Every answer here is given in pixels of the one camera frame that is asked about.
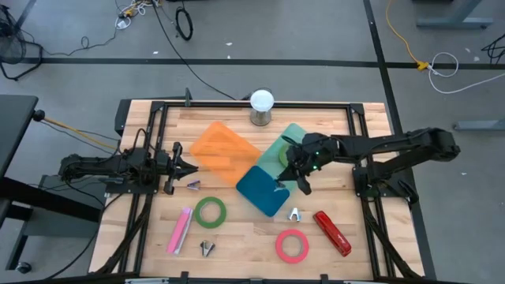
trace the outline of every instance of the wooden tabletop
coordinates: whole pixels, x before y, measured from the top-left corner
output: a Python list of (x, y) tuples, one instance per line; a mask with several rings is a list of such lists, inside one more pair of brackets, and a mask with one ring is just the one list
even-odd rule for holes
[[(136, 131), (146, 127), (150, 105), (151, 101), (148, 100), (132, 101), (122, 148), (131, 148)], [(382, 103), (364, 103), (364, 107), (369, 135), (391, 134), (385, 106)], [(240, 107), (171, 107), (168, 110), (163, 148), (171, 151), (172, 144), (179, 141), (184, 148), (183, 159), (200, 166), (189, 154), (189, 148), (214, 121), (221, 121), (262, 152), (290, 123), (299, 124), (307, 132), (349, 134), (344, 110), (273, 109), (272, 121), (264, 127), (253, 125), (249, 120), (249, 112), (249, 108)], [(379, 155), (376, 160), (390, 157)], [(349, 164), (326, 165), (323, 170), (309, 177), (312, 194), (305, 196), (300, 190), (294, 190), (274, 218), (263, 215), (235, 188), (226, 185), (204, 168), (177, 181), (173, 196), (164, 194), (160, 187), (152, 204), (141, 275), (179, 277), (181, 271), (188, 271), (189, 277), (201, 278), (319, 279), (320, 274), (328, 274), (330, 279), (372, 279), (361, 202), (354, 193), (351, 169), (352, 165)], [(201, 180), (201, 190), (187, 189), (186, 185), (196, 179)], [(224, 202), (226, 221), (215, 229), (205, 229), (193, 220), (180, 255), (166, 253), (182, 208), (194, 208), (206, 196), (215, 196)], [(103, 214), (90, 271), (100, 268), (124, 237), (131, 198), (131, 195), (122, 196)], [(300, 222), (287, 219), (293, 207), (301, 212)], [(401, 198), (384, 198), (383, 209), (391, 242), (411, 268), (423, 275), (407, 203)], [(347, 257), (340, 255), (314, 223), (312, 215), (319, 210), (327, 213), (352, 245), (352, 252)], [(204, 215), (206, 219), (211, 219), (217, 213), (216, 208), (209, 206), (205, 208)], [(291, 228), (300, 230), (309, 239), (309, 254), (298, 264), (284, 263), (275, 252), (277, 235)], [(208, 258), (201, 255), (200, 243), (203, 240), (216, 245)], [(136, 242), (134, 240), (133, 249), (130, 249), (130, 270)], [(381, 273), (385, 275), (382, 248), (377, 240), (376, 244)], [(298, 246), (297, 240), (284, 242), (287, 253), (297, 251)]]

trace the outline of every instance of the black cable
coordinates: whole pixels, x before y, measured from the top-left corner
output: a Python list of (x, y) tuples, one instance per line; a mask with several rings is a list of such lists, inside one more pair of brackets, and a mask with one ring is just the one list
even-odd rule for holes
[(114, 3), (116, 4), (116, 13), (120, 13), (121, 12), (121, 9), (122, 9), (121, 7), (123, 7), (123, 8), (128, 7), (127, 5), (119, 5), (118, 4), (118, 0), (114, 0)]
[(172, 43), (172, 41), (170, 40), (170, 37), (168, 36), (168, 34), (166, 33), (166, 30), (165, 30), (165, 27), (163, 27), (163, 23), (161, 22), (161, 19), (159, 18), (159, 15), (158, 15), (158, 10), (156, 9), (156, 5), (154, 3), (154, 0), (151, 0), (152, 1), (152, 8), (153, 10), (155, 11), (155, 14), (156, 14), (156, 17), (158, 18), (158, 22), (159, 22), (159, 26), (161, 27), (161, 29), (163, 30), (163, 34), (165, 35), (166, 37), (166, 40), (168, 40), (168, 43), (170, 44), (170, 46), (172, 47), (172, 49), (174, 49), (175, 53), (177, 54), (177, 56), (184, 62), (184, 64), (186, 65), (186, 67), (188, 67), (189, 71), (191, 71), (191, 73), (202, 83), (204, 83), (206, 86), (208, 86), (209, 88), (211, 88), (212, 90), (218, 92), (219, 94), (221, 95), (224, 95), (232, 100), (237, 100), (235, 99), (234, 97), (232, 97), (231, 95), (228, 95), (226, 94), (225, 92), (222, 92), (220, 90), (218, 90), (217, 88), (214, 88), (212, 87), (209, 83), (205, 82), (204, 80), (202, 80), (202, 78), (200, 78), (196, 73), (195, 71), (193, 71), (193, 69), (191, 68), (191, 66), (189, 66), (188, 62), (181, 56), (181, 54), (179, 54), (179, 52), (177, 51), (177, 49), (175, 48), (174, 44)]
[(163, 8), (163, 6), (161, 6), (161, 11), (165, 14), (165, 17), (170, 21), (170, 23), (175, 26), (174, 20), (172, 20), (172, 18), (168, 16), (168, 14), (165, 12), (165, 9)]
[[(182, 7), (179, 6), (175, 10), (175, 29), (177, 30), (179, 35), (185, 41), (189, 41), (193, 37), (193, 21), (191, 20), (191, 16), (189, 15), (188, 11), (186, 11), (186, 7), (184, 5), (184, 0), (181, 0), (181, 1), (182, 1)], [(184, 13), (184, 15), (186, 16), (186, 20), (188, 21), (188, 25), (189, 25), (189, 35), (186, 35), (181, 29), (181, 25), (179, 24), (179, 14), (180, 13)]]
[[(70, 182), (70, 184), (73, 185), (73, 184), (76, 184), (76, 183), (81, 183), (81, 182), (86, 181), (86, 180), (88, 180), (90, 178), (93, 178), (93, 177), (94, 177), (93, 175), (90, 175), (89, 177), (82, 178), (79, 181)], [(53, 186), (53, 187), (46, 187), (46, 186), (37, 185), (37, 184), (27, 184), (27, 185), (34, 186), (36, 188), (42, 188), (43, 190), (56, 189), (58, 187), (66, 186), (65, 184), (63, 184), (63, 185), (56, 185), (56, 186)]]
[(148, 133), (146, 133), (145, 129), (138, 129), (137, 130), (137, 133), (135, 134), (135, 139), (133, 140), (133, 147), (132, 147), (132, 151), (131, 152), (127, 152), (126, 154), (127, 155), (131, 155), (135, 152), (135, 148), (137, 147), (137, 140), (139, 139), (139, 134), (143, 132), (144, 133), (144, 137), (147, 137), (148, 136)]
[[(121, 197), (123, 194), (119, 194), (118, 196), (116, 196), (113, 200), (111, 200), (109, 202), (109, 204), (107, 204), (106, 206), (103, 207), (103, 210), (102, 210), (102, 214), (105, 212), (105, 210), (114, 202), (116, 201), (119, 197)], [(63, 271), (67, 270), (69, 267), (71, 267), (74, 263), (76, 263), (76, 261), (82, 256), (84, 255), (84, 253), (88, 250), (89, 246), (92, 244), (93, 240), (95, 239), (95, 237), (98, 235), (98, 232), (99, 232), (99, 228), (96, 230), (96, 232), (93, 234), (93, 236), (89, 239), (89, 242), (88, 244), (84, 247), (84, 249), (82, 250), (82, 252), (80, 252), (75, 259), (73, 259), (72, 261), (69, 262), (69, 264), (65, 265), (64, 268), (60, 269), (59, 271), (57, 271), (56, 273), (52, 274), (51, 276), (45, 278), (45, 280), (47, 279), (52, 279), (58, 275), (60, 275), (61, 273), (63, 273)]]
[(46, 123), (46, 122), (44, 122), (44, 121), (40, 121), (40, 123), (42, 123), (42, 124), (44, 124), (44, 125), (46, 125), (46, 126), (51, 127), (52, 129), (54, 129), (54, 130), (58, 131), (59, 133), (64, 133), (64, 134), (66, 134), (66, 135), (68, 135), (68, 136), (72, 137), (72, 138), (73, 138), (73, 139), (75, 139), (75, 140), (79, 140), (80, 142), (82, 142), (82, 143), (84, 143), (84, 144), (87, 144), (87, 145), (89, 145), (89, 146), (91, 146), (91, 147), (93, 147), (93, 148), (95, 148), (95, 149), (98, 149), (98, 150), (100, 150), (100, 151), (106, 152), (106, 153), (107, 153), (107, 154), (109, 154), (109, 155), (112, 155), (112, 152), (105, 151), (105, 150), (103, 150), (102, 148), (100, 148), (100, 147), (98, 147), (98, 146), (95, 146), (95, 145), (93, 145), (93, 144), (91, 144), (91, 143), (89, 143), (89, 142), (86, 142), (86, 141), (84, 141), (84, 140), (82, 140), (82, 139), (80, 139), (80, 138), (77, 138), (77, 137), (75, 137), (74, 135), (72, 135), (72, 134), (70, 134), (70, 133), (68, 133), (68, 132), (66, 132), (66, 131), (63, 131), (63, 130), (57, 129), (57, 128), (55, 128), (54, 126), (52, 126), (52, 125), (50, 125), (50, 124), (48, 124), (48, 123)]
[[(79, 188), (76, 188), (76, 189), (83, 189), (83, 188), (87, 187), (88, 185), (100, 185), (100, 184), (104, 185), (104, 183), (101, 182), (101, 181), (94, 181), (94, 182), (90, 182), (90, 183), (88, 183), (86, 185), (83, 185), (83, 186), (81, 186)], [(70, 190), (70, 189), (71, 188), (65, 188), (65, 189), (45, 189), (45, 191), (51, 191), (52, 190), (52, 191), (55, 191), (55, 192), (62, 192), (62, 191)]]
[(96, 196), (94, 196), (94, 195), (92, 195), (92, 194), (89, 194), (89, 193), (87, 193), (87, 192), (84, 192), (84, 191), (82, 191), (82, 190), (80, 190), (80, 189), (78, 189), (78, 188), (76, 188), (76, 187), (73, 187), (73, 186), (72, 186), (70, 183), (68, 183), (67, 181), (65, 181), (65, 183), (66, 183), (66, 185), (67, 185), (68, 187), (70, 187), (71, 189), (73, 189), (73, 190), (75, 190), (75, 191), (77, 191), (77, 192), (79, 192), (79, 193), (82, 193), (82, 194), (84, 194), (84, 195), (86, 195), (86, 196), (90, 196), (90, 197), (94, 198), (96, 201), (98, 201), (98, 203), (100, 203), (100, 204), (102, 204), (102, 206), (104, 206), (103, 202), (102, 202), (100, 199), (98, 199)]
[(419, 195), (413, 189), (410, 183), (403, 180), (398, 180), (398, 185), (400, 185), (405, 190), (405, 192), (407, 192), (407, 195), (409, 196), (407, 202), (409, 202), (411, 206), (419, 201)]
[[(26, 33), (27, 35), (29, 35), (30, 37), (32, 37), (32, 42), (34, 44), (38, 44), (36, 43), (35, 41), (35, 36), (33, 36), (31, 33), (29, 32), (26, 32), (25, 30), (21, 29), (22, 32)], [(80, 48), (77, 48), (75, 50), (72, 50), (70, 51), (69, 53), (65, 53), (65, 52), (49, 52), (45, 47), (42, 47), (42, 50), (49, 54), (49, 55), (65, 55), (65, 56), (72, 56), (72, 54), (78, 52), (78, 51), (81, 51), (81, 50), (90, 50), (92, 48), (95, 48), (95, 47), (105, 47), (107, 44), (109, 44), (113, 39), (116, 38), (116, 34), (118, 33), (118, 30), (116, 28), (114, 28), (114, 34), (112, 35), (111, 38), (109, 38), (108, 40), (106, 40), (104, 43), (97, 43), (97, 44), (93, 44), (92, 46), (89, 45), (89, 38), (85, 35), (83, 37), (80, 38), (80, 45), (82, 47)]]
[[(505, 34), (503, 34), (502, 36), (500, 36), (498, 39), (493, 40), (492, 43), (490, 43), (489, 45), (487, 45), (487, 46), (485, 46), (485, 47), (483, 47), (481, 49), (481, 51), (487, 51), (488, 52), (489, 64), (492, 64), (492, 60), (493, 59), (496, 59), (495, 64), (498, 64), (498, 62), (502, 58), (502, 56), (505, 55), (505, 46), (503, 46), (503, 47), (496, 47), (496, 44), (500, 40), (502, 40), (503, 38), (505, 38)], [(501, 50), (501, 52), (498, 55), (495, 55), (495, 50), (496, 51)]]

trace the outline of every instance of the metal clip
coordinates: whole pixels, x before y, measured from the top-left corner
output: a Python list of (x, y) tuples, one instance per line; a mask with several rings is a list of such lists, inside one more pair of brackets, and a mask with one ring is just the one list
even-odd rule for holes
[(200, 180), (195, 180), (188, 183), (188, 189), (200, 190)]
[(295, 207), (295, 208), (293, 208), (293, 209), (291, 210), (291, 214), (290, 214), (289, 216), (287, 216), (287, 218), (288, 218), (289, 220), (293, 220), (293, 216), (294, 216), (294, 215), (296, 215), (296, 216), (297, 216), (297, 222), (300, 222), (300, 220), (301, 220), (301, 215), (300, 215), (300, 213), (298, 213), (298, 208), (296, 208), (296, 207)]
[(214, 249), (214, 243), (210, 241), (202, 241), (200, 243), (200, 247), (202, 248), (202, 256), (207, 257), (209, 253), (211, 253), (212, 249)]
[(167, 284), (168, 278), (135, 278), (126, 279), (125, 284)]

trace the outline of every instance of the cable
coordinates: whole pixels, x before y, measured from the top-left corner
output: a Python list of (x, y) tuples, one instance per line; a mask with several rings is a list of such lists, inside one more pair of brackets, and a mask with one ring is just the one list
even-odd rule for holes
[(132, 24), (132, 18), (135, 17), (137, 14), (140, 14), (141, 16), (145, 15), (145, 7), (151, 7), (154, 4), (156, 6), (159, 5), (159, 3), (152, 2), (150, 0), (132, 0), (131, 4), (129, 6), (126, 6), (123, 9), (119, 8), (118, 2), (116, 1), (116, 8), (120, 10), (118, 17), (116, 17), (116, 21), (114, 26), (118, 30), (126, 29)]
[[(412, 52), (410, 51), (410, 46), (409, 46), (409, 43), (406, 41), (405, 38), (403, 38), (396, 30), (395, 28), (393, 28), (393, 26), (391, 25), (391, 22), (389, 21), (389, 8), (391, 6), (391, 3), (393, 2), (393, 0), (389, 0), (389, 2), (387, 3), (387, 8), (386, 8), (386, 22), (387, 22), (387, 25), (389, 26), (389, 28), (393, 31), (393, 33), (399, 37), (404, 43), (405, 43), (405, 46), (407, 48), (407, 51), (409, 52), (409, 55), (410, 57), (417, 63), (417, 69), (418, 70), (423, 70), (423, 69), (429, 69), (429, 72), (428, 72), (428, 79), (429, 79), (429, 82), (430, 84), (432, 85), (432, 87), (435, 89), (435, 91), (441, 93), (441, 94), (445, 94), (445, 95), (449, 95), (449, 94), (455, 94), (457, 92), (462, 92), (462, 91), (465, 91), (466, 89), (469, 89), (469, 88), (472, 88), (472, 87), (476, 87), (480, 84), (483, 84), (483, 83), (488, 83), (492, 80), (495, 80), (495, 79), (498, 79), (500, 77), (503, 77), (505, 76), (505, 73), (503, 74), (500, 74), (498, 76), (495, 76), (493, 78), (489, 78), (487, 80), (483, 80), (483, 81), (480, 81), (480, 82), (477, 82), (477, 83), (474, 83), (474, 84), (471, 84), (469, 86), (466, 86), (464, 88), (460, 88), (458, 90), (454, 90), (454, 91), (441, 91), (439, 90), (437, 87), (435, 87), (435, 84), (433, 83), (433, 80), (432, 80), (432, 74), (433, 75), (437, 75), (437, 76), (440, 76), (440, 77), (443, 77), (443, 78), (450, 78), (454, 75), (456, 75), (456, 73), (458, 72), (458, 68), (459, 68), (459, 62), (458, 62), (458, 59), (453, 55), (453, 54), (450, 54), (448, 52), (439, 52), (438, 54), (435, 55), (435, 57), (433, 57), (432, 59), (432, 64), (430, 65), (428, 62), (422, 62), (422, 61), (419, 61), (417, 60)], [(505, 38), (505, 35), (502, 35), (501, 37), (499, 37), (497, 40), (493, 41), (491, 44), (489, 44), (488, 46), (484, 47), (482, 50), (486, 50), (488, 52), (488, 56), (490, 57), (490, 60), (492, 62), (492, 59), (493, 58), (498, 58), (498, 60), (496, 61), (496, 64), (498, 64), (498, 61), (501, 59), (501, 57), (505, 54), (505, 47), (496, 47), (496, 44), (498, 43), (498, 41), (500, 41), (502, 38)], [(494, 50), (495, 49), (503, 49), (501, 54), (499, 55), (493, 55), (494, 54)], [(454, 59), (454, 63), (456, 63), (456, 69), (453, 73), (451, 74), (448, 74), (448, 75), (444, 75), (438, 71), (435, 70), (434, 68), (434, 65), (435, 65), (435, 60), (436, 58), (438, 58), (440, 55), (442, 54), (445, 54), (447, 56), (450, 56)]]
[(42, 123), (42, 124), (44, 124), (44, 125), (46, 125), (46, 126), (51, 127), (52, 129), (54, 129), (54, 130), (58, 131), (59, 133), (64, 133), (64, 134), (66, 134), (66, 135), (68, 135), (68, 136), (72, 137), (72, 138), (73, 138), (73, 139), (75, 139), (75, 140), (79, 140), (80, 142), (82, 142), (82, 143), (84, 143), (84, 144), (87, 144), (87, 145), (89, 145), (89, 146), (91, 146), (91, 147), (93, 147), (93, 148), (95, 148), (95, 149), (98, 149), (98, 150), (100, 150), (100, 151), (106, 152), (107, 154), (112, 154), (111, 152), (109, 152), (109, 151), (105, 151), (105, 150), (103, 150), (103, 149), (102, 149), (102, 148), (100, 148), (100, 147), (97, 147), (97, 146), (95, 146), (95, 145), (93, 145), (93, 144), (91, 144), (91, 143), (89, 143), (89, 142), (86, 142), (86, 141), (84, 141), (84, 140), (82, 140), (82, 139), (79, 139), (78, 137), (75, 137), (74, 135), (72, 135), (72, 134), (70, 134), (70, 133), (68, 133), (68, 132), (65, 132), (65, 131), (63, 131), (63, 130), (57, 129), (57, 128), (55, 128), (54, 126), (52, 126), (52, 125), (50, 125), (50, 124), (48, 124), (48, 123), (46, 123), (46, 122), (44, 122), (44, 121), (40, 121), (40, 123)]
[(88, 134), (93, 134), (93, 135), (96, 135), (96, 136), (100, 136), (102, 138), (105, 138), (105, 139), (108, 139), (108, 140), (112, 140), (112, 141), (119, 141), (119, 139), (116, 139), (116, 138), (112, 138), (110, 136), (105, 136), (103, 134), (100, 134), (100, 133), (94, 133), (92, 131), (86, 131), (86, 130), (81, 130), (81, 129), (78, 129), (79, 131), (81, 131), (82, 133), (88, 133)]
[(191, 66), (189, 66), (188, 62), (181, 56), (181, 54), (179, 54), (179, 52), (177, 51), (177, 49), (175, 48), (174, 44), (172, 43), (172, 41), (170, 40), (170, 37), (168, 36), (168, 34), (166, 33), (166, 30), (165, 30), (165, 27), (163, 26), (163, 23), (161, 22), (161, 19), (159, 18), (159, 15), (158, 15), (158, 11), (156, 9), (156, 7), (153, 7), (153, 10), (155, 11), (155, 14), (156, 14), (156, 17), (158, 18), (158, 22), (159, 22), (159, 26), (161, 27), (161, 29), (163, 30), (163, 34), (165, 35), (166, 37), (166, 40), (168, 40), (168, 43), (170, 44), (170, 46), (172, 47), (172, 49), (175, 51), (175, 53), (177, 54), (177, 56), (184, 62), (184, 64), (188, 67), (189, 71), (191, 71), (191, 73), (202, 83), (204, 83), (205, 85), (207, 85), (209, 88), (211, 88), (212, 90), (218, 92), (219, 94), (221, 95), (224, 95), (232, 100), (237, 100), (235, 99), (234, 97), (232, 97), (231, 95), (228, 95), (226, 94), (225, 92), (222, 92), (220, 90), (218, 90), (217, 88), (214, 88), (212, 87), (209, 83), (205, 82), (204, 80), (202, 80), (196, 73), (195, 71), (193, 71), (193, 69), (191, 68)]
[[(435, 65), (435, 60), (436, 60), (436, 58), (437, 58), (437, 57), (439, 57), (439, 55), (442, 55), (442, 54), (445, 54), (445, 55), (447, 55), (447, 56), (450, 56), (450, 57), (452, 57), (452, 58), (454, 59), (454, 61), (455, 61), (455, 63), (456, 63), (456, 69), (454, 70), (454, 72), (453, 72), (453, 73), (448, 74), (448, 75), (444, 75), (444, 74), (442, 74), (442, 73), (440, 73), (440, 72), (436, 71), (436, 70), (435, 70), (435, 68), (433, 67), (433, 66)], [(439, 90), (437, 87), (435, 87), (435, 84), (433, 83), (433, 80), (432, 80), (432, 74), (433, 74), (433, 75), (440, 76), (440, 77), (443, 77), (443, 78), (450, 78), (450, 77), (452, 77), (452, 76), (456, 75), (456, 73), (458, 72), (458, 67), (459, 67), (459, 62), (458, 62), (458, 59), (457, 59), (454, 55), (452, 55), (452, 54), (450, 54), (450, 53), (448, 53), (448, 52), (439, 52), (438, 54), (436, 54), (436, 55), (435, 55), (435, 57), (434, 57), (434, 58), (433, 58), (433, 60), (432, 60), (432, 64), (428, 66), (428, 69), (429, 69), (429, 72), (428, 72), (428, 79), (429, 79), (429, 82), (430, 82), (430, 84), (432, 85), (432, 87), (435, 89), (435, 91), (437, 91), (437, 92), (439, 92), (439, 93), (441, 93), (441, 94), (445, 94), (445, 95), (455, 94), (455, 93), (457, 93), (457, 92), (462, 92), (462, 91), (465, 91), (466, 89), (469, 89), (469, 88), (472, 88), (472, 87), (476, 87), (476, 86), (478, 86), (478, 85), (480, 85), (480, 84), (483, 84), (483, 83), (488, 83), (488, 82), (491, 82), (492, 80), (495, 80), (495, 79), (498, 79), (498, 78), (500, 78), (500, 77), (505, 76), (505, 73), (502, 73), (502, 74), (500, 74), (500, 75), (498, 75), (498, 76), (494, 76), (494, 77), (489, 78), (489, 79), (487, 79), (487, 80), (483, 80), (483, 81), (480, 81), (480, 82), (477, 82), (477, 83), (474, 83), (474, 84), (468, 85), (468, 86), (466, 86), (466, 87), (464, 87), (464, 88), (460, 88), (460, 89), (458, 89), (458, 90), (454, 90), (454, 91), (441, 91), (441, 90)]]
[(133, 154), (135, 152), (135, 149), (137, 148), (137, 140), (139, 139), (139, 134), (141, 132), (144, 133), (144, 137), (147, 137), (148, 134), (145, 132), (145, 129), (142, 129), (142, 128), (138, 129), (137, 133), (135, 134), (135, 139), (133, 140), (132, 151), (131, 152), (126, 152), (127, 155), (131, 155), (131, 154)]
[(393, 2), (393, 0), (389, 0), (389, 2), (387, 3), (387, 8), (386, 8), (386, 22), (387, 22), (387, 25), (393, 31), (393, 33), (404, 42), (404, 44), (405, 44), (405, 46), (407, 48), (407, 52), (409, 52), (410, 57), (417, 63), (417, 69), (423, 70), (423, 69), (428, 68), (428, 63), (427, 62), (422, 62), (420, 60), (417, 60), (417, 58), (415, 58), (415, 56), (413, 56), (412, 51), (410, 51), (410, 46), (409, 46), (409, 43), (407, 42), (407, 40), (405, 38), (403, 38), (403, 36), (401, 36), (395, 30), (395, 28), (393, 28), (393, 25), (391, 25), (391, 22), (389, 21), (389, 7), (391, 6), (392, 2)]
[(81, 191), (80, 189), (78, 189), (78, 188), (76, 188), (76, 187), (73, 187), (70, 183), (68, 183), (68, 181), (65, 181), (65, 183), (66, 183), (66, 185), (67, 185), (68, 187), (70, 187), (71, 189), (73, 189), (73, 190), (75, 190), (75, 191), (77, 191), (77, 192), (79, 192), (79, 193), (82, 193), (82, 194), (84, 194), (84, 195), (86, 195), (86, 196), (90, 196), (91, 198), (94, 198), (96, 201), (98, 201), (98, 203), (100, 203), (100, 204), (102, 204), (102, 206), (104, 206), (104, 205), (103, 205), (103, 202), (102, 202), (100, 199), (98, 199), (96, 196), (94, 196), (94, 195), (92, 195), (92, 194), (89, 194), (89, 193), (87, 193), (87, 192)]
[[(94, 181), (94, 182), (90, 182), (90, 183), (87, 183), (86, 185), (83, 185), (81, 187), (78, 187), (76, 189), (83, 189), (85, 187), (88, 187), (89, 185), (98, 185), (98, 184), (101, 184), (103, 185), (103, 182), (101, 181)], [(47, 187), (44, 187), (44, 186), (40, 186), (40, 188), (43, 190), (43, 191), (55, 191), (55, 192), (62, 192), (62, 191), (66, 191), (66, 190), (70, 190), (71, 188), (69, 187), (66, 187), (66, 188), (63, 188), (63, 189), (55, 189), (55, 188), (47, 188)]]
[[(106, 206), (103, 207), (103, 210), (102, 210), (102, 215), (103, 213), (105, 212), (105, 210), (112, 204), (114, 203), (119, 197), (121, 197), (123, 194), (119, 194), (118, 196), (116, 196), (113, 200), (111, 200)], [(84, 247), (84, 249), (82, 250), (82, 252), (80, 252), (75, 259), (73, 259), (72, 261), (69, 262), (69, 264), (65, 265), (62, 269), (60, 269), (59, 271), (57, 271), (56, 273), (48, 276), (47, 278), (45, 278), (45, 280), (47, 279), (52, 279), (58, 275), (60, 275), (61, 273), (63, 273), (63, 271), (67, 270), (69, 267), (71, 267), (74, 263), (76, 263), (76, 261), (82, 256), (84, 255), (84, 253), (88, 250), (89, 246), (92, 244), (93, 240), (95, 239), (96, 236), (98, 236), (98, 232), (99, 232), (99, 228), (96, 230), (96, 232), (93, 234), (93, 236), (89, 239), (89, 242), (86, 244), (86, 246)]]
[(98, 141), (97, 139), (95, 139), (95, 138), (93, 138), (93, 137), (90, 137), (90, 136), (88, 136), (88, 135), (86, 135), (86, 134), (82, 133), (81, 131), (79, 131), (79, 130), (75, 129), (74, 127), (71, 127), (71, 126), (68, 126), (68, 125), (64, 124), (63, 122), (55, 121), (55, 120), (50, 119), (50, 118), (43, 118), (43, 120), (45, 120), (45, 121), (47, 121), (47, 122), (49, 122), (49, 123), (51, 123), (51, 124), (57, 125), (57, 126), (59, 126), (59, 127), (62, 127), (62, 128), (64, 128), (64, 129), (68, 129), (68, 130), (74, 131), (75, 133), (77, 133), (77, 134), (81, 135), (82, 137), (84, 137), (84, 138), (86, 138), (86, 139), (88, 139), (88, 140), (91, 140), (91, 141), (93, 141), (93, 142), (97, 143), (97, 144), (98, 144), (98, 145), (100, 145), (100, 146), (107, 147), (107, 148), (110, 148), (110, 149), (112, 149), (112, 150), (115, 150), (115, 149), (116, 149), (116, 147), (114, 147), (114, 146), (110, 146), (110, 145), (105, 144), (105, 143), (102, 143), (102, 142)]
[(166, 18), (170, 21), (170, 23), (171, 23), (173, 26), (175, 26), (175, 24), (174, 24), (174, 20), (172, 20), (172, 18), (168, 17), (168, 14), (165, 12), (165, 9), (163, 8), (163, 6), (161, 6), (161, 10), (162, 10), (162, 12), (165, 14), (165, 17), (166, 17)]
[[(492, 43), (490, 43), (489, 45), (487, 45), (486, 47), (483, 47), (481, 49), (481, 51), (487, 51), (488, 52), (489, 64), (492, 64), (492, 60), (493, 59), (496, 59), (495, 64), (498, 64), (498, 62), (502, 58), (502, 56), (505, 55), (505, 46), (503, 46), (503, 47), (496, 47), (496, 44), (500, 40), (502, 40), (503, 38), (505, 38), (505, 34), (503, 34), (502, 36), (500, 36), (498, 39), (493, 40)], [(498, 55), (495, 55), (495, 50), (501, 50), (501, 52)]]
[[(181, 0), (181, 2), (182, 2), (182, 7), (179, 6), (175, 10), (175, 29), (177, 30), (179, 35), (185, 41), (189, 41), (193, 37), (193, 21), (191, 20), (191, 16), (189, 15), (188, 11), (186, 11), (186, 7), (184, 5), (184, 0)], [(188, 25), (189, 25), (189, 35), (186, 35), (181, 29), (181, 25), (179, 24), (179, 14), (180, 13), (184, 13), (184, 15), (186, 16), (186, 20), (188, 21)]]
[[(76, 184), (76, 183), (81, 183), (83, 181), (86, 181), (90, 178), (93, 178), (94, 175), (90, 175), (89, 177), (84, 177), (84, 178), (81, 178), (80, 180), (78, 181), (74, 181), (74, 182), (70, 182), (72, 185), (73, 184)], [(62, 187), (62, 186), (66, 186), (65, 184), (64, 185), (56, 185), (56, 186), (53, 186), (53, 187), (46, 187), (46, 186), (43, 186), (43, 185), (37, 185), (37, 184), (27, 184), (27, 185), (30, 185), (30, 186), (34, 186), (38, 189), (43, 189), (43, 190), (52, 190), (52, 189), (56, 189), (58, 187)]]
[[(24, 32), (25, 34), (29, 35), (31, 38), (32, 38), (32, 42), (34, 44), (38, 44), (36, 43), (35, 41), (35, 36), (33, 36), (31, 33), (29, 32), (26, 32), (24, 29), (21, 29), (22, 32)], [(97, 44), (93, 44), (92, 46), (89, 45), (89, 38), (85, 35), (83, 37), (80, 38), (80, 45), (82, 47), (80, 48), (77, 48), (75, 50), (72, 50), (70, 51), (69, 53), (65, 53), (65, 52), (50, 52), (48, 51), (45, 47), (42, 47), (42, 50), (49, 54), (49, 55), (65, 55), (65, 56), (72, 56), (72, 54), (78, 52), (78, 51), (81, 51), (81, 50), (90, 50), (92, 48), (95, 48), (95, 47), (105, 47), (107, 44), (110, 43), (110, 41), (112, 41), (113, 39), (116, 38), (116, 31), (117, 30), (114, 30), (114, 34), (112, 35), (111, 38), (109, 38), (108, 40), (106, 40), (104, 43), (97, 43)]]

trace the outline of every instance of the gray floor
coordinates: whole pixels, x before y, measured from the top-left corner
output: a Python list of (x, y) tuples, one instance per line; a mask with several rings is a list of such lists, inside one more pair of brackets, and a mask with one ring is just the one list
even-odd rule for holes
[[(19, 17), (28, 1), (2, 2)], [(383, 0), (372, 0), (385, 58), (388, 62), (410, 62), (403, 43), (386, 25), (386, 4)], [(494, 25), (484, 31), (449, 32), (415, 27), (416, 16), (449, 13), (460, 4), (461, 1), (454, 1), (452, 6), (396, 1), (390, 18), (410, 41), (420, 60), (431, 61), (434, 54), (447, 51), (460, 62), (474, 62), (477, 56), (479, 63), (487, 63), (488, 58), (480, 49), (505, 32), (503, 1), (482, 2), (474, 11), (475, 17), (495, 18)], [(187, 2), (186, 6), (195, 24), (190, 42), (176, 39), (170, 23), (163, 19), (176, 47), (186, 58), (227, 58), (229, 55), (231, 58), (376, 60), (360, 1), (207, 0)], [(175, 7), (170, 4), (171, 16)], [(81, 36), (88, 36), (92, 44), (111, 37), (114, 11), (111, 0), (39, 0), (23, 29), (31, 32), (48, 50), (68, 52), (79, 47)], [(118, 32), (117, 39), (108, 46), (74, 55), (75, 58), (176, 56), (149, 9), (145, 16), (134, 18), (130, 28)], [(26, 67), (9, 66), (9, 71), (15, 73)], [(278, 100), (386, 101), (378, 69), (240, 65), (193, 68), (207, 82), (237, 98), (253, 89), (269, 87)], [(454, 78), (435, 82), (439, 88), (452, 90), (502, 72), (463, 70)], [(427, 126), (451, 129), (457, 120), (503, 117), (505, 79), (458, 94), (441, 95), (431, 88), (426, 73), (415, 69), (389, 69), (389, 73), (404, 130)], [(186, 87), (198, 99), (221, 98), (182, 65), (48, 64), (18, 83), (0, 78), (0, 93), (37, 95), (38, 107), (48, 117), (111, 136), (119, 99), (182, 95)], [(454, 135), (462, 148), (462, 154), (455, 161), (426, 163), (414, 169), (436, 273), (441, 280), (503, 282), (500, 269), (505, 255), (502, 242), (505, 192), (500, 175), (505, 166), (502, 150), (505, 134)], [(36, 183), (42, 174), (55, 174), (60, 159), (74, 152), (105, 155), (45, 125), (32, 123), (8, 176)], [(0, 230), (0, 260), (6, 258), (9, 241), (16, 236), (18, 227), (19, 224), (10, 222)], [(19, 275), (0, 271), (0, 279), (15, 281), (47, 276), (63, 267), (85, 244), (83, 239), (29, 241), (22, 259), (34, 264), (34, 272)], [(50, 261), (46, 258), (49, 248), (58, 251)], [(83, 274), (89, 253), (67, 275)]]

